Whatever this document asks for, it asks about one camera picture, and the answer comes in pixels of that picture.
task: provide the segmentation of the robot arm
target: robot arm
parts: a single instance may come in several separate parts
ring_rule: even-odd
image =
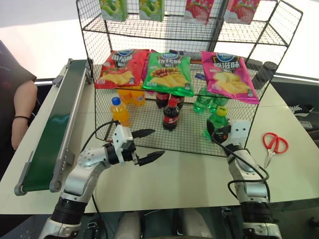
[[[219,132],[219,130],[214,130],[210,121],[207,121],[208,132],[212,135],[214,141],[217,141],[223,147],[228,156],[228,168],[235,181],[236,195],[244,220],[244,238],[281,239],[279,227],[274,223],[272,213],[268,207],[269,198],[266,184],[260,181],[262,178],[253,168],[230,153],[230,151],[233,152],[252,167],[259,168],[249,151],[241,146],[244,145],[248,137],[249,128],[249,121],[231,120],[229,126]],[[245,182],[246,180],[256,180],[257,182]]]
[[[77,164],[68,175],[65,187],[52,216],[46,221],[40,239],[75,238],[81,226],[81,218],[88,204],[100,174],[113,164],[133,161],[135,165],[145,165],[155,161],[165,151],[148,154],[139,158],[133,142],[134,137],[143,137],[154,130],[132,132],[128,127],[117,125],[113,143],[100,148],[81,152]]]

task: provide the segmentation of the person's arm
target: person's arm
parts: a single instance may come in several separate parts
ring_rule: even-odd
[[[20,85],[14,94],[15,116],[30,118],[36,102],[37,86],[33,81]],[[11,144],[16,150],[28,129],[28,120],[15,118],[12,123]]]

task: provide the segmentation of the scissors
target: scissors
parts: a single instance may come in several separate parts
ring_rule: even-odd
[[[270,141],[270,143],[267,143],[266,142],[266,136],[272,136],[272,140]],[[264,136],[263,136],[263,142],[264,142],[264,146],[266,147],[266,149],[268,150],[268,156],[266,157],[266,160],[265,160],[265,165],[264,167],[267,168],[268,165],[270,164],[271,162],[271,159],[272,157],[275,155],[275,154],[281,154],[281,153],[284,153],[288,150],[289,148],[289,144],[288,142],[284,139],[284,138],[281,138],[279,137],[278,135],[276,135],[275,133],[271,133],[271,132],[268,132],[268,133],[265,133]],[[280,146],[280,143],[283,143],[284,145],[284,149],[282,151],[279,151],[279,146]]]

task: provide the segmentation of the black shirt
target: black shirt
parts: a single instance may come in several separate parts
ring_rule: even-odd
[[[11,142],[12,119],[15,115],[14,94],[20,85],[35,79],[0,41],[0,150],[8,141]]]

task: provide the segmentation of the green conveyor belt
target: green conveyor belt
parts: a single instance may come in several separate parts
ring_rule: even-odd
[[[87,61],[73,61],[61,84],[49,119],[23,181],[23,191],[49,189],[53,169],[67,129],[74,98],[81,83]]]

